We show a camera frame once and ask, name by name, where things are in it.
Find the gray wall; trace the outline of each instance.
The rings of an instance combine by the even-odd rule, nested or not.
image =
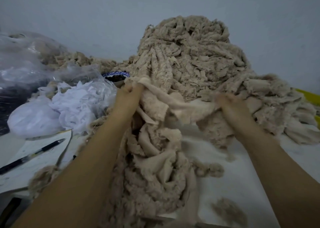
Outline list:
[[[224,21],[257,73],[320,94],[320,0],[0,0],[2,30],[113,59],[134,54],[148,24],[191,14]]]

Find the blue patterned rim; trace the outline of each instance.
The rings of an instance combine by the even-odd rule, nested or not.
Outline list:
[[[130,77],[129,73],[123,72],[123,71],[104,73],[102,76],[103,77],[107,77],[107,76],[113,76],[113,75],[123,75],[123,76],[126,76],[126,77]]]

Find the yellow plastic crate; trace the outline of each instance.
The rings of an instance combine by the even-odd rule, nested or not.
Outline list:
[[[311,93],[311,92],[307,92],[301,89],[296,88],[297,92],[301,92],[303,93],[304,97],[306,98],[307,101],[311,102],[314,105],[318,105],[320,106],[320,95]],[[315,120],[318,123],[318,129],[320,129],[320,117],[319,116],[315,116]]]

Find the white table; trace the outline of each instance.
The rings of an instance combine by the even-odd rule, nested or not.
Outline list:
[[[73,137],[70,140],[65,157],[62,159],[62,165],[66,165],[73,157],[83,138]],[[17,139],[12,134],[8,134],[0,137],[0,143],[0,165],[5,165],[6,161],[23,145],[24,140]],[[281,137],[281,145],[306,172],[320,182],[320,162],[317,161],[320,158],[320,145],[299,146],[285,135]],[[198,214],[204,223],[220,226],[226,225],[211,209],[212,202],[225,197],[236,202],[246,213],[249,227],[279,227],[249,156],[238,141],[235,141],[229,147],[230,152],[236,157],[236,160],[233,162],[227,162],[224,153],[217,151],[210,143],[197,138],[184,136],[183,150],[187,156],[195,156],[202,162],[218,162],[225,169],[225,174],[222,178],[198,178],[200,191]],[[15,192],[12,195],[28,198],[27,191]],[[164,216],[175,218],[175,214]]]

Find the pen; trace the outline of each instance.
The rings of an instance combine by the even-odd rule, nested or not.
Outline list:
[[[2,174],[5,174],[6,172],[10,171],[11,169],[31,160],[32,158],[42,154],[43,152],[46,152],[47,150],[50,150],[52,148],[54,148],[55,146],[59,145],[61,142],[63,142],[66,138],[63,138],[63,139],[60,139],[60,140],[56,140],[54,142],[52,142],[51,144],[49,145],[46,145],[45,147],[37,150],[36,152],[34,153],[31,153],[25,157],[22,157],[14,162],[11,162],[10,164],[8,165],[5,165],[3,167],[0,168],[0,175]]]

